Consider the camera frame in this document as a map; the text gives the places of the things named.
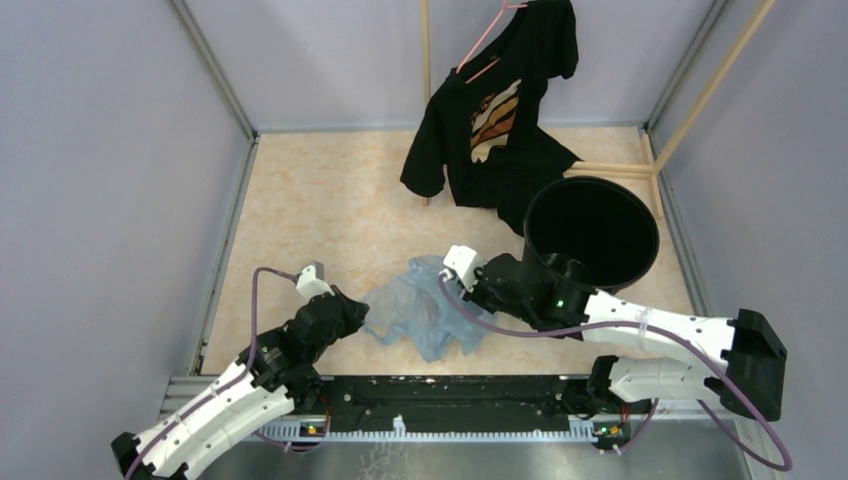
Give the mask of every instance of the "wooden rod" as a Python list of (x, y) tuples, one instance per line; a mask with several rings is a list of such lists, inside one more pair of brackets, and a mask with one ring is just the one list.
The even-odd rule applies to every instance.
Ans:
[(589, 175), (592, 177), (607, 177), (607, 178), (632, 178), (634, 180), (647, 180), (651, 178), (650, 173), (640, 173), (640, 172), (613, 172), (613, 171), (602, 171), (602, 170), (577, 170), (568, 169), (563, 174), (567, 177), (575, 177), (575, 176), (583, 176)]
[(430, 103), (430, 0), (421, 4), (421, 54), (424, 62), (424, 105)]
[[(648, 132), (642, 134), (642, 155), (645, 157), (645, 163), (651, 165), (654, 163), (654, 150), (651, 148), (651, 137)], [(662, 197), (660, 197), (660, 183), (656, 173), (652, 173), (648, 180), (650, 184), (651, 208), (654, 210), (654, 217), (657, 220), (662, 220), (665, 217), (665, 212), (662, 208)]]
[(628, 165), (621, 163), (575, 162), (569, 170), (598, 170), (604, 172), (630, 172), (649, 174), (654, 171), (650, 165)]
[(722, 60), (721, 64), (713, 73), (712, 78), (710, 78), (710, 81), (704, 87), (704, 90), (700, 95), (698, 95), (695, 104), (692, 105), (692, 109), (689, 111), (689, 114), (686, 115), (686, 119), (679, 127), (677, 127), (677, 130), (671, 136), (668, 144), (662, 149), (659, 157), (657, 157), (657, 161), (654, 163), (654, 172), (656, 174), (659, 174), (660, 170), (662, 170), (666, 162), (668, 162), (668, 159), (671, 158), (671, 155), (680, 145), (683, 137), (685, 137), (686, 133), (689, 132), (692, 124), (695, 123), (698, 115), (701, 114), (701, 110), (704, 109), (707, 102), (709, 102), (710, 97), (713, 96), (713, 93), (715, 93), (716, 89), (718, 89), (718, 86), (721, 85), (722, 80), (724, 80), (724, 77), (727, 75), (727, 72), (730, 71), (730, 67), (733, 66), (736, 59), (739, 58), (739, 55), (742, 53), (742, 50), (745, 49), (748, 41), (751, 40), (751, 37), (753, 37), (757, 29), (760, 28), (760, 24), (763, 23), (763, 20), (766, 18), (766, 15), (768, 15), (771, 7), (774, 6), (774, 3), (775, 0), (760, 0), (759, 5), (757, 5), (757, 9), (751, 15), (751, 18), (748, 19), (748, 23), (736, 39), (736, 43), (727, 52), (724, 60)]

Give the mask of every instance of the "black t-shirt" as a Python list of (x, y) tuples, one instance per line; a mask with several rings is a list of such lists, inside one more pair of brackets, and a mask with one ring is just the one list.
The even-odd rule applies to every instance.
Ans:
[[(471, 83), (466, 81), (498, 60)], [(401, 181), (433, 197), (443, 165), (458, 206), (497, 208), (522, 234), (530, 199), (562, 178), (577, 157), (538, 127), (548, 79), (577, 66), (575, 18), (568, 0), (536, 0), (460, 73), (452, 69), (433, 94), (410, 148)]]

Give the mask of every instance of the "pink clothes hanger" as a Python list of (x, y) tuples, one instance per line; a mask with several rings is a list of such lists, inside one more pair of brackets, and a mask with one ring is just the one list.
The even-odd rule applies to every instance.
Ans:
[[(483, 35), (480, 37), (480, 39), (477, 40), (477, 43), (475, 43), (474, 46), (471, 47), (471, 51), (468, 52), (468, 55), (466, 55), (465, 58), (462, 59), (462, 62), (459, 63), (459, 66), (456, 67), (456, 73), (459, 73), (459, 71), (462, 70), (462, 67), (464, 67), (465, 64), (468, 63), (468, 60), (471, 59), (471, 56), (474, 55), (474, 52), (477, 51), (477, 48), (479, 48), (480, 44), (483, 43), (483, 40), (486, 39), (486, 35), (488, 35), (489, 32), (491, 32), (492, 29), (495, 28), (495, 24), (498, 23), (498, 20), (501, 19), (501, 17), (503, 16), (504, 12), (507, 9), (518, 10), (519, 8), (525, 8), (525, 7), (527, 7), (526, 3), (522, 3), (522, 4), (519, 4), (519, 5), (510, 5), (510, 4), (507, 3), (507, 0), (504, 0), (503, 5), (501, 6), (501, 11), (498, 12), (498, 15), (495, 17), (494, 20), (492, 20), (492, 23), (489, 24), (489, 28), (487, 28), (486, 31), (483, 32)], [(474, 79), (476, 79), (480, 75), (486, 73), (486, 71), (489, 70), (490, 68), (492, 68), (492, 66), (494, 66), (494, 64), (498, 63), (498, 60), (500, 60), (500, 59), (496, 58), (494, 61), (492, 61), (492, 63), (483, 67), (479, 72), (475, 73), (471, 78), (466, 80), (465, 83), (471, 83), (471, 82), (474, 81)]]

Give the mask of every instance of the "light purple wall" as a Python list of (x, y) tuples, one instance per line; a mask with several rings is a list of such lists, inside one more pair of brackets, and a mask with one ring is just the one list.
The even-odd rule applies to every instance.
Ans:
[(164, 1), (0, 4), (0, 478), (120, 478), (202, 323), (246, 140)]
[(190, 0), (254, 126), (413, 127), (424, 112), (418, 0)]
[[(424, 70), (418, 0), (188, 3), (260, 130), (415, 128), (420, 123)], [(551, 82), (543, 121), (647, 120), (710, 3), (574, 0), (580, 65), (571, 81)], [(430, 0), (434, 91), (500, 4)]]
[[(757, 2), (735, 2), (669, 115), (662, 146)], [(845, 478), (848, 3), (779, 1), (666, 173), (714, 313), (762, 311), (789, 351), (778, 431), (792, 478)]]

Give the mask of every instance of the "t-shirt graphic print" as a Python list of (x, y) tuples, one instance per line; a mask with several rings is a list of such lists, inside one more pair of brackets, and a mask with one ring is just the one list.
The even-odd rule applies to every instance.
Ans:
[(506, 90), (480, 102), (480, 110), (471, 116), (471, 160), (485, 162), (493, 147), (506, 145), (518, 109), (518, 86), (512, 82)]

